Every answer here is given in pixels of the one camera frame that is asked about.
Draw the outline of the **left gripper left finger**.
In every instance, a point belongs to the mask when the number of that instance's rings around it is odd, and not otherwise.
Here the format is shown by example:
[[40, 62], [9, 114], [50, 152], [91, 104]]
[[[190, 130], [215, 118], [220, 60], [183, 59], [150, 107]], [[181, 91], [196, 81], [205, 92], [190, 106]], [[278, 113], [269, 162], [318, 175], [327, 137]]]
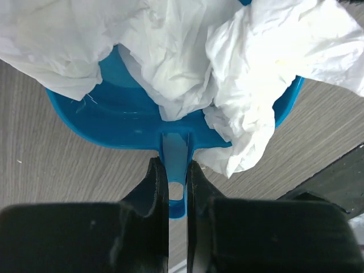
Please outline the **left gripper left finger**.
[[2, 272], [167, 272], [168, 241], [167, 175], [159, 158], [118, 202], [1, 210]]

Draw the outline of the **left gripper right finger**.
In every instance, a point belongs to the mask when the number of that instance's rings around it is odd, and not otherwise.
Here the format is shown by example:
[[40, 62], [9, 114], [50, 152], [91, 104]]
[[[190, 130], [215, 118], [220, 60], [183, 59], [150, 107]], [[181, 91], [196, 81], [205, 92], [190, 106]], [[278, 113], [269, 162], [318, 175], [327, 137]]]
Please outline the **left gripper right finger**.
[[196, 162], [187, 170], [188, 272], [362, 272], [341, 209], [303, 193], [228, 198]]

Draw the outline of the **blue dustpan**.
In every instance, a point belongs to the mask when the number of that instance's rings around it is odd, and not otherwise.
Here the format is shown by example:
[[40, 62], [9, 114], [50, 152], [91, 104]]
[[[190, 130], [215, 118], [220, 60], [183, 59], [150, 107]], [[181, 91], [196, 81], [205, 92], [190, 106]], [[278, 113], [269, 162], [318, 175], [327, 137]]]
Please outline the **blue dustpan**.
[[244, 16], [249, 1], [76, 1], [71, 34], [93, 54], [102, 83], [70, 93], [48, 89], [61, 119], [110, 148], [157, 150], [170, 182], [192, 159], [230, 177], [252, 168], [287, 117], [299, 76], [244, 73], [237, 99], [217, 86], [210, 33]]

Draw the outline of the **large paper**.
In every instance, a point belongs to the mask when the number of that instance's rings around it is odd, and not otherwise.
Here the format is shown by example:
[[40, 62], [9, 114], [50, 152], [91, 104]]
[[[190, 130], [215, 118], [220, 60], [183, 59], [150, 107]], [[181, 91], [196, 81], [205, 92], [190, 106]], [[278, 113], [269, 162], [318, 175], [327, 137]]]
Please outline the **large paper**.
[[1, 59], [73, 100], [114, 46], [164, 121], [202, 110], [231, 143], [197, 154], [226, 177], [261, 159], [296, 76], [363, 95], [363, 29], [337, 1], [1, 2]]

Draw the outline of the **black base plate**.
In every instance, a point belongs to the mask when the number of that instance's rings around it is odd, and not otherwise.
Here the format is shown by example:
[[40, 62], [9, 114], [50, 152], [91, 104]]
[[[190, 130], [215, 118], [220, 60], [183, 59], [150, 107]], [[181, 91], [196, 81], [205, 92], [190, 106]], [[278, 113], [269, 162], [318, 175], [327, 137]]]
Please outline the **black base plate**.
[[306, 179], [281, 200], [322, 201], [352, 219], [363, 213], [363, 144]]

